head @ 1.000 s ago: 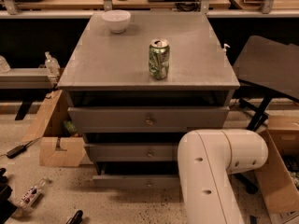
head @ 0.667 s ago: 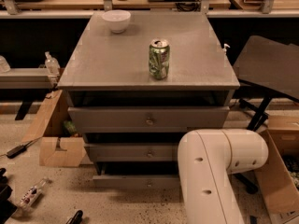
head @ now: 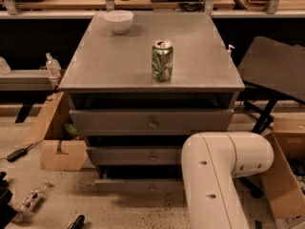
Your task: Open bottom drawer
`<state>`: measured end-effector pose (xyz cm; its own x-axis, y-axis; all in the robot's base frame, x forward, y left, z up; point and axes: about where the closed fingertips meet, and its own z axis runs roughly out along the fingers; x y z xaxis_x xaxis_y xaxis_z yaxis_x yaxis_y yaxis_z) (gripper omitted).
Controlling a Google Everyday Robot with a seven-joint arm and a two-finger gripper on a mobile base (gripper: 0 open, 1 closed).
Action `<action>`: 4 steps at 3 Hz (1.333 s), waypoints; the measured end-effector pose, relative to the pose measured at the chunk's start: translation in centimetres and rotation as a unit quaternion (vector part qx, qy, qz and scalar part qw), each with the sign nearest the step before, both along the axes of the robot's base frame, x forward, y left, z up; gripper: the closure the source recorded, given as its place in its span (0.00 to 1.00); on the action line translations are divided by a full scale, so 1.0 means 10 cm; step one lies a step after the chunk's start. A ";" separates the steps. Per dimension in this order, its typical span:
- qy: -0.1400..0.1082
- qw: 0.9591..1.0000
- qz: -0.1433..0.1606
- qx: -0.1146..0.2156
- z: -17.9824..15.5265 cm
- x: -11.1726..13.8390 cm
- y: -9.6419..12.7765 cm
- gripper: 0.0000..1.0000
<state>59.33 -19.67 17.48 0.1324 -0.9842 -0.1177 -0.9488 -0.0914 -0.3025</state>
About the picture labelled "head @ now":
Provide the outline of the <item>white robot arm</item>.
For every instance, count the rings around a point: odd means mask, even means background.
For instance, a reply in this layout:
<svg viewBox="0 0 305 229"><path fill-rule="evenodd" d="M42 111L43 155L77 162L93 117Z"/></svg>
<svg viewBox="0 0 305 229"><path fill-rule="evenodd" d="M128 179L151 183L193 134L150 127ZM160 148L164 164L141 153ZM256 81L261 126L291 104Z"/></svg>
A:
<svg viewBox="0 0 305 229"><path fill-rule="evenodd" d="M255 133L204 132L188 137L181 166L191 229L250 229L234 179L263 173L273 161L272 145Z"/></svg>

